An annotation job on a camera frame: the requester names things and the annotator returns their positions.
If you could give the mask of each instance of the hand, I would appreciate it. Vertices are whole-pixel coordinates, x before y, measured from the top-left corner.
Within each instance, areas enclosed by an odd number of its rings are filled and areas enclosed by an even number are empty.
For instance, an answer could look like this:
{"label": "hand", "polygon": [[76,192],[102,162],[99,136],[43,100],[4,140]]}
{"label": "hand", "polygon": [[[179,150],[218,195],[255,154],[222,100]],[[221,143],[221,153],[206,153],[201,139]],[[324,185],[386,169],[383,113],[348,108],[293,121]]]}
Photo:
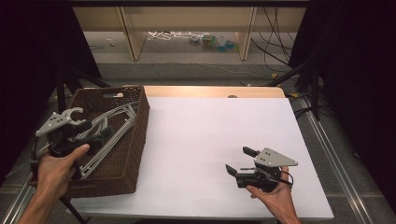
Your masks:
{"label": "hand", "polygon": [[38,164],[38,179],[35,195],[23,212],[19,223],[45,223],[59,198],[67,191],[70,178],[76,169],[73,162],[84,155],[89,145],[76,148],[62,158],[45,155]]}
{"label": "hand", "polygon": [[[281,170],[281,178],[289,181],[289,175],[284,173],[288,173],[289,168],[284,166],[281,167]],[[291,198],[289,185],[279,182],[276,189],[269,193],[263,192],[253,186],[247,186],[247,190],[251,193],[250,198],[260,199],[281,223],[300,223]]]}

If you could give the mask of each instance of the white table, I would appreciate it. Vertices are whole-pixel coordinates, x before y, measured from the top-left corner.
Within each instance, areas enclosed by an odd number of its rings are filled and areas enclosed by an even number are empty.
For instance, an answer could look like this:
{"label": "white table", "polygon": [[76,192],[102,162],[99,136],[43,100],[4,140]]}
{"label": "white table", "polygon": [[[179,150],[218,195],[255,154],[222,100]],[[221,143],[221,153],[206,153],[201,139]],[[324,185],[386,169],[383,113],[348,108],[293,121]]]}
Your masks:
{"label": "white table", "polygon": [[239,189],[225,169],[226,163],[233,168],[254,167],[253,158],[245,155],[242,147],[269,147],[299,162],[290,167],[298,216],[333,218],[288,99],[195,96],[149,97],[148,101],[147,143],[136,192],[72,200],[81,214],[246,220],[273,217],[259,200],[250,199],[245,189]]}

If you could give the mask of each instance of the floor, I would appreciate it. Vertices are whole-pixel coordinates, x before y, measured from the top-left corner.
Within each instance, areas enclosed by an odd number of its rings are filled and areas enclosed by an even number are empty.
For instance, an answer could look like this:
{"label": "floor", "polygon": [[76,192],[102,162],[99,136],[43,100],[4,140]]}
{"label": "floor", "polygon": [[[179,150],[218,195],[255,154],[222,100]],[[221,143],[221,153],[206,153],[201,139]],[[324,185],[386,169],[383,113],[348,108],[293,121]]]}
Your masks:
{"label": "floor", "polygon": [[[154,38],[148,40],[138,61],[131,61],[124,36],[121,33],[85,33],[92,48],[92,54],[103,76],[103,81],[112,86],[125,84],[136,85],[205,85],[205,86],[260,86],[269,83],[274,77],[281,76],[290,70],[282,62],[270,56],[265,56],[262,50],[254,44],[250,45],[246,61],[239,60],[237,49],[227,49],[218,52],[216,48],[208,49],[190,43],[190,34],[168,35],[165,39]],[[224,36],[235,41],[232,33],[210,33],[210,35]],[[270,34],[254,34],[253,40],[265,49],[264,38]],[[281,34],[282,45],[291,48],[295,34]],[[272,36],[271,42],[280,44]],[[267,50],[281,61],[287,56],[282,48],[268,45]],[[285,93],[295,93],[293,84],[297,77],[290,78],[280,87]],[[81,80],[84,87],[92,87],[91,83]],[[290,97],[290,104],[296,111],[296,118],[306,142],[308,151],[315,165],[321,185],[326,193],[329,204],[334,213],[334,219],[317,222],[303,220],[303,223],[396,223],[396,216],[377,188],[359,158],[352,154],[353,148],[348,142],[336,115],[326,103],[324,94],[320,95],[320,121],[313,119],[310,112],[304,109],[309,106],[309,92],[300,92],[299,97]],[[49,99],[48,111],[42,120],[56,110],[56,96]],[[8,208],[13,204],[29,176],[29,150],[26,146],[15,163],[13,171],[0,188],[0,217],[4,223],[13,223],[6,219]],[[350,201],[350,194],[345,190],[343,179],[332,166],[329,158],[329,147],[342,164],[347,181],[356,190],[358,199],[363,202],[367,210],[367,217],[360,217],[354,211],[356,206]],[[275,220],[263,220],[247,223],[276,223]],[[49,223],[78,223],[65,207],[58,203],[52,212]],[[242,222],[214,222],[191,220],[138,220],[120,217],[92,217],[89,223],[242,223]]]}

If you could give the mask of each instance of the table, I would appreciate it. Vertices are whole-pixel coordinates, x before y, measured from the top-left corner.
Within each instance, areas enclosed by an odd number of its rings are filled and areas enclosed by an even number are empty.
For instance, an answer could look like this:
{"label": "table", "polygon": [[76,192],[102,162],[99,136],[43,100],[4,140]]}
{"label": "table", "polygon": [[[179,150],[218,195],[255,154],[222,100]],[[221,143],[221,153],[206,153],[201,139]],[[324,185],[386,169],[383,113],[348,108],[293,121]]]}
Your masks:
{"label": "table", "polygon": [[[145,87],[151,109],[136,192],[74,199],[81,214],[185,219],[273,218],[236,186],[225,164],[253,167],[242,147],[270,147],[291,167],[300,218],[331,219],[289,100],[279,88]],[[238,98],[227,98],[229,95]]]}

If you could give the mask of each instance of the brown wicker basket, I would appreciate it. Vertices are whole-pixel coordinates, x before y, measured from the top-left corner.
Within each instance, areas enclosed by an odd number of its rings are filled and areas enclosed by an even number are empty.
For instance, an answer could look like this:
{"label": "brown wicker basket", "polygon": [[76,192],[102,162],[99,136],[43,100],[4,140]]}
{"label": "brown wicker basket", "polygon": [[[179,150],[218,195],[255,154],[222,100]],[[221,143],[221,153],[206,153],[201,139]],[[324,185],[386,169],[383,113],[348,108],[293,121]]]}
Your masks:
{"label": "brown wicker basket", "polygon": [[[135,192],[149,121],[149,101],[143,86],[76,91],[69,108],[81,107],[83,113],[74,113],[74,115],[78,114],[78,117],[73,118],[74,120],[92,120],[110,109],[134,101],[139,102],[134,127],[119,140],[86,179],[70,181],[69,189],[65,194],[67,198],[100,197]],[[108,121],[108,125],[111,125],[116,132],[126,118],[126,116],[117,115]],[[84,155],[80,165],[86,164],[91,157]]]}

